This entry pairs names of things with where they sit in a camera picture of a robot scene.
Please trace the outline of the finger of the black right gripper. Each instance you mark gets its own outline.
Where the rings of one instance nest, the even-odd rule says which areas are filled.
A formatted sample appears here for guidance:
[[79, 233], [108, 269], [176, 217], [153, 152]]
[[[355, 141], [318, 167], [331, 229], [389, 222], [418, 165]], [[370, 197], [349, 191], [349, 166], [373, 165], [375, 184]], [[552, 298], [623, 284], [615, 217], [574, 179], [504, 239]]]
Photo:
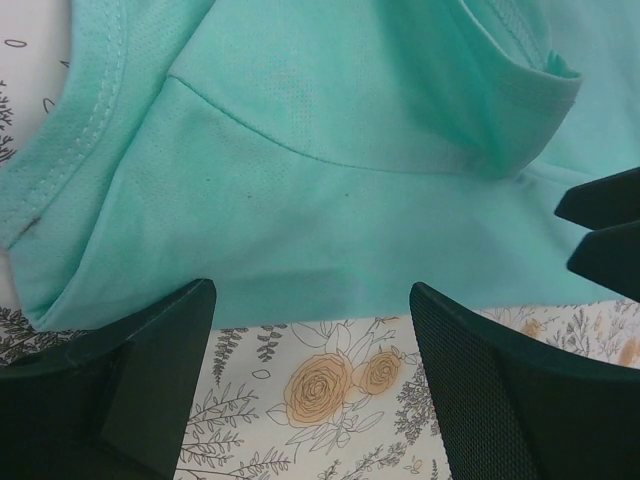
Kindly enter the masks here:
[[567, 269], [634, 301], [639, 300], [639, 221], [588, 233]]
[[554, 214], [572, 223], [630, 223], [639, 219], [639, 168], [570, 188]]

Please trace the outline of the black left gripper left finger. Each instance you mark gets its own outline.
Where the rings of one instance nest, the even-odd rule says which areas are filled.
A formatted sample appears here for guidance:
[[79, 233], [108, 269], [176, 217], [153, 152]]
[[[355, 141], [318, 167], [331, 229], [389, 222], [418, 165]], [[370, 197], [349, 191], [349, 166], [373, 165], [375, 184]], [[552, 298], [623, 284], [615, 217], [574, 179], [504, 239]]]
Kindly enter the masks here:
[[173, 478], [215, 303], [194, 281], [2, 368], [2, 478]]

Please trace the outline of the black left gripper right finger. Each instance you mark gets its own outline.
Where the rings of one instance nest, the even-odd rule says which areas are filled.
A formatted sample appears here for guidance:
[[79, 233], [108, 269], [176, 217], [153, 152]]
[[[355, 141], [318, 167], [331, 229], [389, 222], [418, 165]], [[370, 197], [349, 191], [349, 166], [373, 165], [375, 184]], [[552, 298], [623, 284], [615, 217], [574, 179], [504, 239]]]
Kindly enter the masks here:
[[452, 478], [638, 478], [638, 370], [549, 346], [424, 283], [410, 310]]

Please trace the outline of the mint green t shirt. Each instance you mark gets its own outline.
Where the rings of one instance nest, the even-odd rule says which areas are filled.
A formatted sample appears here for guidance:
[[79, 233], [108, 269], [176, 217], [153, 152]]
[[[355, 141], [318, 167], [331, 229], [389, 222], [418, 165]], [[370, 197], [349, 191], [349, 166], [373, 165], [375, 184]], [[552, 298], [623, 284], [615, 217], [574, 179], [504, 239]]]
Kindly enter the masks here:
[[639, 163], [635, 1], [75, 1], [1, 170], [25, 317], [97, 329], [196, 279], [221, 327], [612, 293], [572, 186]]

